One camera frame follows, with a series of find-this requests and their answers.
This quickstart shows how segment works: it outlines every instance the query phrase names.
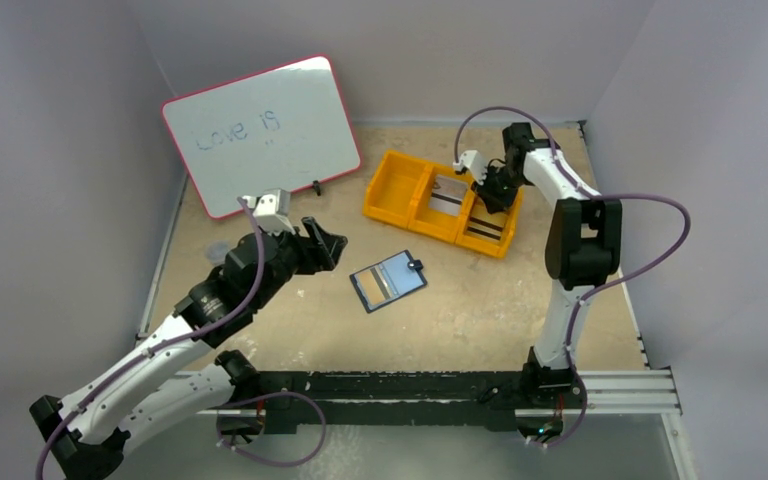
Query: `robotic arm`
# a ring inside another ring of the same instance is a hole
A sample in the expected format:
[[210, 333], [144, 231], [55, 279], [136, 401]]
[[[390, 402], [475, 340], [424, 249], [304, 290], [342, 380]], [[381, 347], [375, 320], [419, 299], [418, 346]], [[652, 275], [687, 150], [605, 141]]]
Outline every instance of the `robotic arm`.
[[[536, 186], [554, 208], [545, 250], [552, 296], [543, 330], [529, 352], [523, 381], [533, 392], [569, 391], [574, 376], [565, 349], [572, 309], [585, 292], [604, 284], [619, 268], [622, 205], [618, 200], [591, 199], [598, 192], [567, 165], [560, 148], [557, 160], [553, 159], [548, 140], [536, 139], [530, 124], [512, 124], [502, 131], [502, 139], [504, 161], [496, 165], [468, 150], [454, 162], [455, 172], [472, 174], [471, 188], [491, 214], [507, 211], [517, 189], [524, 185]], [[589, 307], [589, 300], [581, 305], [573, 325], [573, 360]]]
[[[294, 274], [312, 275], [336, 267], [346, 238], [329, 234], [311, 217], [302, 219], [308, 236], [300, 235], [287, 219], [289, 193], [275, 190], [244, 200], [265, 233], [262, 280], [246, 308], [206, 335], [194, 335], [153, 353], [152, 347], [170, 339], [208, 330], [240, 305], [257, 271], [254, 234], [244, 236], [228, 252], [223, 265], [194, 286], [145, 342], [107, 372], [63, 398], [44, 396], [31, 406], [31, 415], [46, 439], [64, 418], [76, 414], [52, 448], [70, 480], [104, 478], [154, 434], [201, 410], [225, 404], [232, 395], [248, 393], [246, 382], [257, 372], [239, 351], [221, 353], [215, 365], [190, 378], [171, 377], [252, 323], [254, 314]], [[81, 408], [80, 402], [93, 388], [141, 356], [146, 358]]]

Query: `wooden table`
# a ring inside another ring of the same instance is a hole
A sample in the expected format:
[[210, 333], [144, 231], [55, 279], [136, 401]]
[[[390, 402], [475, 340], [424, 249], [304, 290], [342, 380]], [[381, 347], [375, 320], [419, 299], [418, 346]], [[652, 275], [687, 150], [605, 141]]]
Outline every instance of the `wooden table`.
[[[552, 130], [567, 161], [592, 184], [584, 142], [576, 126]], [[387, 149], [450, 164], [455, 129], [358, 127], [363, 166], [312, 191], [293, 195], [291, 219], [312, 215], [326, 230], [349, 239], [337, 270], [296, 276], [271, 300], [254, 324], [222, 348], [239, 349], [261, 370], [518, 370], [536, 340], [549, 304], [551, 283], [543, 250], [552, 210], [528, 188], [516, 238], [497, 260], [400, 230], [361, 214], [364, 193]], [[468, 129], [462, 148], [503, 156], [500, 128]], [[251, 232], [244, 215], [210, 219], [192, 185], [160, 277], [151, 329], [211, 265], [208, 245], [232, 245]], [[425, 265], [428, 286], [367, 314], [349, 274], [409, 249]], [[191, 365], [200, 369], [210, 355]], [[620, 287], [594, 299], [579, 345], [586, 370], [642, 370], [637, 333]]]

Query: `yellow plastic bin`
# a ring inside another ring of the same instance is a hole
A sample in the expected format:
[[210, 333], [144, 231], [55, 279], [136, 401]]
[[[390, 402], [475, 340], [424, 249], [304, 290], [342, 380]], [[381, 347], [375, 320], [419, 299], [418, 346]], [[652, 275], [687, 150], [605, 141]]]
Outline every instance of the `yellow plastic bin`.
[[516, 232], [522, 191], [507, 213], [490, 215], [472, 176], [388, 150], [366, 189], [363, 214], [447, 243], [503, 258]]

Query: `gray floor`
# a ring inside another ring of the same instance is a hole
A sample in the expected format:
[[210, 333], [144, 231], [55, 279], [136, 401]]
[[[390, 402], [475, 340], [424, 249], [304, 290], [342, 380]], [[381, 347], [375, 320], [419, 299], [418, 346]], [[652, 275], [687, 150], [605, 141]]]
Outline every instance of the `gray floor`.
[[[214, 418], [200, 415], [137, 450], [111, 478], [255, 479], [570, 479], [677, 478], [660, 416], [591, 416], [575, 437], [542, 452], [516, 433], [473, 427], [328, 429], [319, 456], [297, 468], [265, 467], [216, 448]], [[252, 451], [280, 460], [304, 456], [318, 427], [257, 439]]]

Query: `whiteboard with red border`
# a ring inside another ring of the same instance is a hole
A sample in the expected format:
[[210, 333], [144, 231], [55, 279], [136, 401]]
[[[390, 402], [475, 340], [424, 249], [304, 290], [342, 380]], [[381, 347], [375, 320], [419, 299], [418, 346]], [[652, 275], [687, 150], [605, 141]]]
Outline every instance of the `whiteboard with red border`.
[[315, 56], [169, 100], [163, 119], [207, 214], [360, 167], [331, 62]]

